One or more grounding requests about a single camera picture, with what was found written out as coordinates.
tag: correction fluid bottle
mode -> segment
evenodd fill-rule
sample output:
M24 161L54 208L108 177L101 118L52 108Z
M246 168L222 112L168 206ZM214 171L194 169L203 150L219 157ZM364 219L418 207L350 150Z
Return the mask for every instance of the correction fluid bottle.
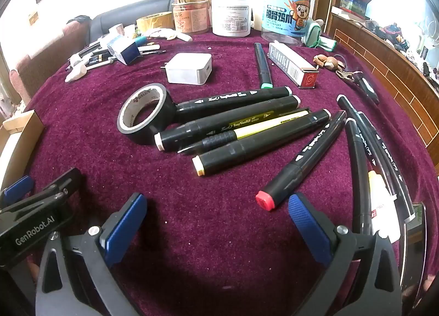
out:
M212 0L212 31L226 37L250 34L251 0Z
M369 172L369 183L372 234L380 231L381 237L388 236L390 243L395 243L401 237L395 202L387 191L381 175L376 174L375 171Z
M263 39L300 45L305 35L311 0L265 0L262 13Z

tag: white power adapter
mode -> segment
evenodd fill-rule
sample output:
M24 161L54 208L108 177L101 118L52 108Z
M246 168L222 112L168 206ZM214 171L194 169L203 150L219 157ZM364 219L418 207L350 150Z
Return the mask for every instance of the white power adapter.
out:
M177 53L165 66L169 83L206 83L212 72L212 55L209 53Z

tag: purple velvet tablecloth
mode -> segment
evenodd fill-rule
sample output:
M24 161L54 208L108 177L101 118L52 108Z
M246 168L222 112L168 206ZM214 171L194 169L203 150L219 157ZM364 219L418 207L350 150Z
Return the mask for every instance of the purple velvet tablecloth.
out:
M92 70L71 84L64 82L64 66L28 106L45 125L29 172L36 190L71 167L86 176L84 188L71 198L77 213L71 233L102 223L133 192L147 196L146 219L123 261L112 269L146 315L283 316L298 307L322 271L286 204L269 213L255 202L256 193L311 136L201 178L190 157L136 145L116 126L124 101L149 83L164 84L177 103L258 88L254 42L268 50L258 32L241 39L206 33L194 36L191 43L160 41L167 53L145 56L131 66L117 62ZM309 62L325 53L295 50ZM212 54L213 72L205 85L167 82L160 66L179 52ZM320 71L313 90L298 89L276 66L270 66L273 82L290 86L302 106L313 111L327 108L335 113L337 96L345 94L367 114L391 149L413 201L427 207L427 269L435 273L439 185L432 161L410 119L385 88L344 48L335 53L346 57L351 70L367 72L381 101L378 107L327 70ZM351 170L344 132L299 191L334 224L351 226Z

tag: cartoon chicken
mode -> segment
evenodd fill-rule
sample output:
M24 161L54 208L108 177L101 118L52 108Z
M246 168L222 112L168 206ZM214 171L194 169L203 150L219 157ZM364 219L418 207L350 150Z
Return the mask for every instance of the cartoon chicken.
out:
M296 2L288 0L288 4L285 2L285 6L291 10L290 15L296 21L294 30L300 31L304 29L309 16L310 0L299 0Z

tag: red marker cap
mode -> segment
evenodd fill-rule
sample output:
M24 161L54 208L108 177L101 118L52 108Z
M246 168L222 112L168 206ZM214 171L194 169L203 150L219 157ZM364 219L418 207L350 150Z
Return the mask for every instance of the red marker cap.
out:
M256 195L256 202L266 211L271 211L276 207L274 205L273 198L271 198L271 196L264 191L259 191L259 193Z

